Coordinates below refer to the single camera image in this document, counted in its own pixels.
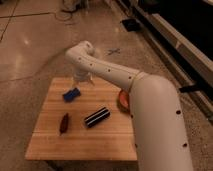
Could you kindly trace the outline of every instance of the cable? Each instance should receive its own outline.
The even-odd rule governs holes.
[[[17,8],[19,2],[20,2],[20,0],[17,0],[17,1],[16,1],[16,4],[15,4],[15,7],[13,8],[13,11],[12,11],[12,15],[11,15],[11,16],[13,16],[13,14],[15,13],[15,10],[16,10],[16,8]],[[6,27],[5,27],[5,29],[4,29],[4,31],[3,31],[3,33],[2,33],[2,35],[1,35],[0,43],[2,42],[2,39],[3,39],[3,37],[4,37],[4,33],[6,32],[7,27],[8,27],[8,25],[10,24],[10,21],[11,21],[11,19],[12,19],[11,16],[9,17],[9,20],[8,20],[8,22],[7,22],[7,24],[6,24]]]
[[[0,19],[1,19],[1,18],[9,18],[9,20],[8,20],[8,22],[7,22],[7,24],[6,24],[5,29],[4,29],[4,30],[3,30],[3,29],[0,29],[0,31],[2,31],[2,35],[1,35],[1,38],[0,38],[0,43],[1,43],[2,40],[3,40],[4,34],[5,34],[6,30],[7,30],[8,25],[10,24],[12,18],[15,18],[15,17],[28,17],[28,16],[36,16],[36,15],[50,15],[50,14],[52,14],[52,15],[54,15],[54,17],[55,17],[56,20],[58,20],[58,21],[63,21],[63,22],[64,22],[64,21],[69,21],[69,20],[72,18],[72,13],[74,13],[74,12],[76,11],[76,10],[74,10],[74,11],[69,10],[69,8],[68,8],[68,7],[66,6],[66,4],[65,4],[65,1],[62,0],[62,4],[63,4],[63,6],[65,7],[66,10],[61,9],[59,12],[69,13],[70,16],[69,16],[68,18],[66,18],[66,19],[61,19],[61,18],[59,18],[59,17],[57,16],[57,13],[55,13],[55,12],[44,12],[44,13],[32,13],[32,14],[19,14],[19,15],[14,15],[15,10],[16,10],[16,8],[17,8],[19,2],[20,2],[20,0],[17,0],[17,1],[16,1],[16,4],[15,4],[15,6],[14,6],[14,8],[13,8],[13,11],[12,11],[12,14],[11,14],[11,15],[9,15],[9,16],[1,16],[1,17],[0,17]]]

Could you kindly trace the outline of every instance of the floor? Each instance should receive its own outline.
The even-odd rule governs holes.
[[[53,77],[72,76],[64,52],[89,40],[98,58],[165,76],[181,87],[140,32],[127,32],[114,1],[91,0],[87,10],[58,12],[60,0],[7,0],[0,17],[0,171],[48,171],[25,151]],[[120,48],[120,53],[108,55]],[[195,171],[213,171],[213,129],[187,94],[180,94]],[[60,162],[65,170],[135,171],[136,162]]]

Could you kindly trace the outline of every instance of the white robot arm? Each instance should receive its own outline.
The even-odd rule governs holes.
[[[193,171],[180,101],[167,79],[98,60],[84,41],[66,52],[74,79],[88,72],[129,92],[130,112],[140,171]]]

